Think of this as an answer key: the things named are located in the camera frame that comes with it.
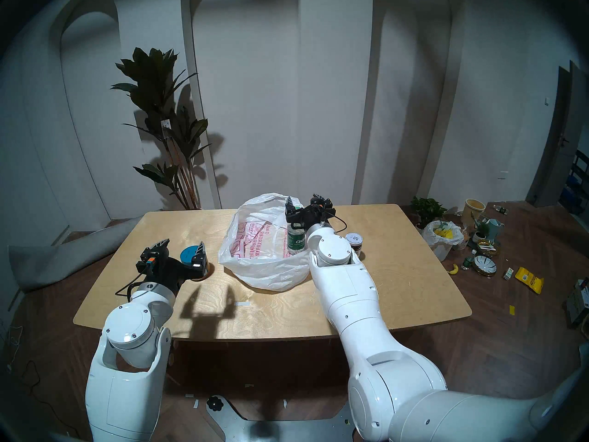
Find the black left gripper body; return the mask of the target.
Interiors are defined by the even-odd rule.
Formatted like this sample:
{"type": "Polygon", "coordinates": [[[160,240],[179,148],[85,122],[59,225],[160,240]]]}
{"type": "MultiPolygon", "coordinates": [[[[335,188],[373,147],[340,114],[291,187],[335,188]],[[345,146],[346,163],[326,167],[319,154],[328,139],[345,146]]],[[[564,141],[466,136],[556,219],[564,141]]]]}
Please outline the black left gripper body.
{"type": "Polygon", "coordinates": [[[185,264],[175,258],[148,258],[145,248],[140,259],[136,263],[136,269],[140,275],[145,275],[144,282],[152,282],[163,285],[173,294],[178,294],[185,281],[201,281],[209,274],[207,263],[185,264]]]}

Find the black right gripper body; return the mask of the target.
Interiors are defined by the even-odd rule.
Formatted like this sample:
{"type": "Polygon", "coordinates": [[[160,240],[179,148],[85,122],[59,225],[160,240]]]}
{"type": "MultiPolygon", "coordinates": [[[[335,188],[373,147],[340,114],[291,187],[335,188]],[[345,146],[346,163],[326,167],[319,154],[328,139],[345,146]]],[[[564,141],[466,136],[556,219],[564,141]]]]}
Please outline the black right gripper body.
{"type": "Polygon", "coordinates": [[[328,219],[336,216],[336,209],[328,204],[327,207],[321,204],[310,204],[301,209],[295,209],[293,214],[293,224],[310,229],[317,224],[325,223],[328,219]]]}

